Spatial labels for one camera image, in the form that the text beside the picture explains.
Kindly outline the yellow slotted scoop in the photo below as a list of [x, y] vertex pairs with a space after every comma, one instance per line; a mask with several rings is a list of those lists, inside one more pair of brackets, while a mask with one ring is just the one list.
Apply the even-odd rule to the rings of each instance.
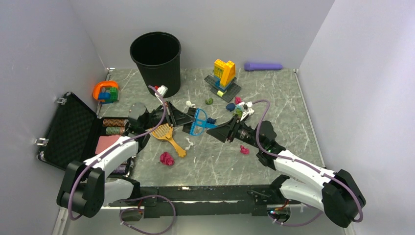
[[179, 157], [183, 158], [186, 156], [186, 151], [173, 139], [173, 127], [171, 127], [168, 123], [157, 127], [151, 132], [151, 135], [158, 140], [169, 142], [174, 147]]

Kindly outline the blue hand brush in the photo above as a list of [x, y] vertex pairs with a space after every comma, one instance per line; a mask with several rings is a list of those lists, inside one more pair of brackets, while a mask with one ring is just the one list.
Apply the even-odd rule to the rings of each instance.
[[195, 121], [191, 124], [184, 125], [182, 127], [182, 131], [187, 133], [191, 136], [199, 136], [203, 134], [207, 129], [211, 129], [216, 127], [214, 124], [206, 123], [206, 119], [208, 118], [207, 113], [200, 108], [196, 108], [195, 113]]

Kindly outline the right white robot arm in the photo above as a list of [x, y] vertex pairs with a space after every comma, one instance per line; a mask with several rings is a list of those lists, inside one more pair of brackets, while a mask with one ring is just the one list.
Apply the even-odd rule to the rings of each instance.
[[260, 163], [280, 173], [265, 192], [270, 201], [304, 203], [319, 209], [342, 228], [362, 220], [367, 202], [351, 174], [343, 169], [328, 170], [294, 155], [277, 143], [277, 134], [269, 121], [252, 128], [233, 117], [207, 130], [207, 134], [221, 142], [237, 139], [258, 149]]

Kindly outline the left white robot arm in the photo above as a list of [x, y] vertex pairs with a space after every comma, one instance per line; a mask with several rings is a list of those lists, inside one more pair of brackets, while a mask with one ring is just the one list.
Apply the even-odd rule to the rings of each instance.
[[123, 200], [133, 206], [142, 196], [140, 182], [122, 176], [107, 182], [109, 175], [124, 161], [139, 153], [148, 143], [150, 134], [163, 124], [178, 127], [195, 120], [195, 108], [186, 113], [169, 101], [149, 112], [143, 103], [130, 107], [126, 131], [101, 153], [82, 162], [69, 163], [56, 199], [57, 205], [91, 218], [102, 206]]

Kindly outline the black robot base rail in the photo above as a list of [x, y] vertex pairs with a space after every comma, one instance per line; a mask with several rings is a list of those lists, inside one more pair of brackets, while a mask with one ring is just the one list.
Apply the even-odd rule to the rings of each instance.
[[140, 207], [144, 218], [250, 214], [266, 216], [287, 201], [269, 185], [141, 187], [137, 202], [118, 200], [111, 209]]

